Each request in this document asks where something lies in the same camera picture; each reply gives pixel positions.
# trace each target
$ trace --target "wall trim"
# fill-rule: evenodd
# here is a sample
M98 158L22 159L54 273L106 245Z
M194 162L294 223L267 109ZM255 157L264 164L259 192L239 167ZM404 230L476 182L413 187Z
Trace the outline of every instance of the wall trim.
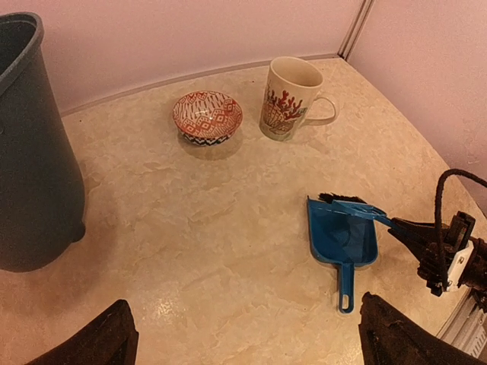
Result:
M345 38L343 39L342 45L338 51L338 56L342 57L346 61L348 61L350 54L357 43L357 39L364 28L365 21L371 12L374 2L375 0L362 1L361 6L358 9L358 13L350 25L349 31L345 35Z
M327 53L324 55L301 56L300 58L306 59L307 61L313 61L314 59L337 59L337 58L339 58L339 56L335 53ZM181 81L188 81L188 80L192 80L195 78L202 78L204 76L216 75L216 74L221 74L221 73L229 72L229 71L243 70L245 68L254 68L254 67L260 67L260 66L267 66L270 62L271 62L271 60L243 63L240 65L228 66L228 67L223 67L223 68L216 68L214 70L196 72L195 74L179 76L177 78L169 78L167 80L154 82L153 84L147 84L145 86L135 87L131 90L122 91L121 93L110 95L108 97L102 97L101 99L91 101L90 103L86 103L86 104L83 104L81 106L77 106L75 108L68 109L64 112L61 112L61 117L65 117L65 116L68 116L70 114L89 109L92 106L96 106L96 105L99 105L102 103L106 103L107 101L119 99L120 97L126 97L128 95L137 94L141 91L150 90L150 89L153 89L155 87L161 87L161 86L165 86L165 85L169 85L169 84L175 84L175 83L181 82Z

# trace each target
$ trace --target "black cable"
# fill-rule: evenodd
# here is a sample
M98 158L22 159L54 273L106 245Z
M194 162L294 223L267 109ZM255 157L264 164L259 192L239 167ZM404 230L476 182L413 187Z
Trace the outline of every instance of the black cable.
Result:
M443 286L443 291L446 291L448 287L448 270L447 263L445 261L443 236L441 235L441 198L443 195L444 184L448 177L452 175L464 176L467 179L471 179L472 181L475 181L476 183L487 188L487 181L479 178L473 173L469 173L468 171L461 169L446 170L441 174L440 179L438 179L438 184L436 185L436 196L434 197L434 230L438 241L438 264L440 265L441 270L441 284Z

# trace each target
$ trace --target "white mug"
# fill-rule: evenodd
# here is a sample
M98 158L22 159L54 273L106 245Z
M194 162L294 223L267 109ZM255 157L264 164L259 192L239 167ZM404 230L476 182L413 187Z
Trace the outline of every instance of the white mug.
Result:
M318 93L323 86L321 71L295 57L278 57L271 61L266 93L260 114L260 129L276 141L291 139L303 125L325 125L339 115L339 106L331 96ZM333 115L306 119L314 101L324 99L333 107Z

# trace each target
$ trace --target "decorative bowl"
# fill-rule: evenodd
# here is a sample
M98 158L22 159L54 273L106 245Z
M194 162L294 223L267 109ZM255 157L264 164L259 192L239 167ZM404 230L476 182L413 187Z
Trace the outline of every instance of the decorative bowl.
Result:
M217 91L196 91L181 97L173 108L173 119L185 139L198 146L228 140L242 123L240 105Z

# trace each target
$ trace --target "bowl rim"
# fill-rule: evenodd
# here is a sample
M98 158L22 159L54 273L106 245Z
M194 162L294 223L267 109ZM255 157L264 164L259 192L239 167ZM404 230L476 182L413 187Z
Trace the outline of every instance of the bowl rim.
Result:
M187 97L188 95L191 95L191 94L200 94L200 93L214 93L214 94L220 94L220 95L223 95L224 97L227 97L228 99L232 99L235 104L237 105L238 109L240 109L240 118L238 119L238 122L235 123L235 127L230 130L229 132L223 134L223 135L219 135L217 137L213 137L213 138L207 138L207 137L202 137L202 136L199 136L199 135L194 135L193 133L188 133L187 131L184 131L181 129L181 127L179 126L178 122L177 122L177 118L174 117L174 113L175 113L175 109L176 109L176 105L180 103L180 101L182 99L184 99L185 97ZM242 124L242 121L244 120L244 112L242 110L242 107L240 106L240 104L233 98L231 97L230 95L228 94L225 94L225 93L222 93L221 91L215 91L215 90L197 90L197 91L191 91L187 94L184 94L183 96L181 96L176 103L174 103L173 105L173 112L172 112L172 117L173 117L173 121L174 121L174 124L176 125L177 129L182 132L182 133L186 133L187 135L191 135L192 137L194 138L203 138L203 139L208 139L208 140L212 140L212 139L218 139L218 138L221 138L221 137L224 137L226 135L233 135L235 133L235 131L237 131L238 127L240 127L240 125Z

